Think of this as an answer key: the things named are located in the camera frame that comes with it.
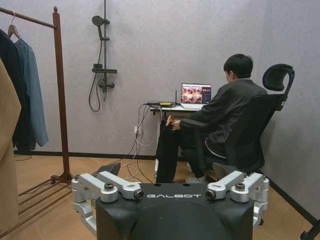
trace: black jacket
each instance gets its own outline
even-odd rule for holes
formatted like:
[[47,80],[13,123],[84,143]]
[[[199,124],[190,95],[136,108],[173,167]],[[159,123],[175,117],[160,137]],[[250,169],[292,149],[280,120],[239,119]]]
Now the black jacket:
[[8,38],[7,34],[1,29],[0,58],[13,83],[21,104],[21,112],[12,137],[13,145],[16,146],[20,152],[28,152],[29,150],[35,149],[36,145],[31,128],[30,98],[27,95],[27,86],[23,80],[23,68],[18,50],[15,44]]
[[226,156],[226,140],[252,97],[267,91],[250,79],[239,79],[222,86],[211,102],[193,113],[190,119],[209,124],[207,146]]

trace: silver metal bracket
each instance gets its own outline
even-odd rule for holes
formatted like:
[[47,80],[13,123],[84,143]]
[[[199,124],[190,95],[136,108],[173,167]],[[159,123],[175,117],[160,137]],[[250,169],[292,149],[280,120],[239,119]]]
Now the silver metal bracket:
[[259,173],[253,173],[246,177],[242,183],[238,183],[231,188],[231,199],[238,203],[249,201],[250,192],[262,185],[264,176]]
[[241,171],[233,171],[217,182],[212,182],[207,185],[206,197],[209,200],[224,199],[227,191],[236,184],[244,180],[244,174]]
[[83,224],[95,236],[97,222],[87,201],[91,200],[95,204],[96,199],[100,198],[104,203],[112,203],[118,199],[118,191],[125,199],[140,200],[144,196],[139,183],[123,180],[107,171],[96,176],[88,173],[76,176],[72,179],[71,186],[73,209],[80,214]]
[[231,188],[231,199],[238,203],[246,203],[249,199],[254,201],[253,227],[260,224],[262,212],[268,209],[269,179],[266,176],[253,173],[242,183]]

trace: beige coat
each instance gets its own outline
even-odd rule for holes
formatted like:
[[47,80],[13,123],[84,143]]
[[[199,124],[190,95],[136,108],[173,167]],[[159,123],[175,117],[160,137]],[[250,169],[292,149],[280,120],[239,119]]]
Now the beige coat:
[[18,188],[12,136],[21,105],[0,59],[0,234],[18,223]]

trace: gray wall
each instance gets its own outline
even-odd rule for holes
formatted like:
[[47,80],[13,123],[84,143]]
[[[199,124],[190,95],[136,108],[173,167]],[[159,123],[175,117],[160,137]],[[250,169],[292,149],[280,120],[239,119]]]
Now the gray wall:
[[[232,54],[252,55],[259,62],[263,0],[107,0],[111,21],[108,67],[115,88],[100,113],[91,112],[88,92],[100,42],[94,15],[103,14],[103,0],[3,0],[1,6],[52,22],[53,6],[62,24],[68,142],[71,152],[126,154],[140,104],[174,100],[180,83],[210,83],[212,95],[225,83],[223,63]],[[0,28],[12,17],[0,14]],[[39,66],[49,143],[38,151],[60,151],[60,125],[53,33],[51,29],[14,20],[33,47]],[[145,143],[156,135],[157,119],[145,120]],[[140,154],[154,155],[156,145]]]
[[263,136],[266,173],[314,217],[320,218],[320,1],[269,0],[258,71],[275,63],[295,69],[281,112]]

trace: chair backrest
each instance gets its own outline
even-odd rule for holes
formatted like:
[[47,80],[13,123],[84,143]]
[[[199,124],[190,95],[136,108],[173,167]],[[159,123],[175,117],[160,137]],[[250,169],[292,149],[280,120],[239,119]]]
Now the chair backrest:
[[263,75],[263,85],[272,91],[283,91],[286,75],[289,81],[283,94],[256,96],[251,99],[226,140],[227,164],[251,173],[265,164],[260,137],[275,111],[281,111],[295,78],[295,71],[287,64],[269,67]]
[[226,140],[228,165],[251,173],[265,164],[260,137],[282,97],[274,94],[251,99]]

